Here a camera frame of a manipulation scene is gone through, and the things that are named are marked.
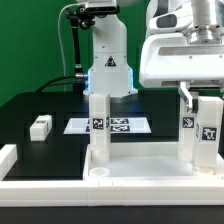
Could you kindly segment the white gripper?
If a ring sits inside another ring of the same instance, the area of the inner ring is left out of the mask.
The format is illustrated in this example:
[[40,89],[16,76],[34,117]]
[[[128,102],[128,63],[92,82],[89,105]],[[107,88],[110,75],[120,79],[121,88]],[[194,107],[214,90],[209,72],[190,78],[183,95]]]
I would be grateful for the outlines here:
[[139,82],[145,88],[160,88],[180,82],[178,94],[188,113],[198,112],[198,99],[190,84],[224,80],[224,45],[187,43],[182,33],[148,37],[142,48]]

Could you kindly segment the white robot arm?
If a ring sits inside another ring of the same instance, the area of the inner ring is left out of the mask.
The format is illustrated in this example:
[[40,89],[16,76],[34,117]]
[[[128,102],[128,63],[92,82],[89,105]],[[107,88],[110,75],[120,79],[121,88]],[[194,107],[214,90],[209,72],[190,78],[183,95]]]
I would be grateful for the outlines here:
[[[83,29],[93,29],[89,91],[113,97],[134,93],[128,71],[127,31],[117,14],[138,0],[77,0]],[[176,87],[189,112],[189,89],[224,86],[224,0],[149,0],[139,82],[145,88]]]

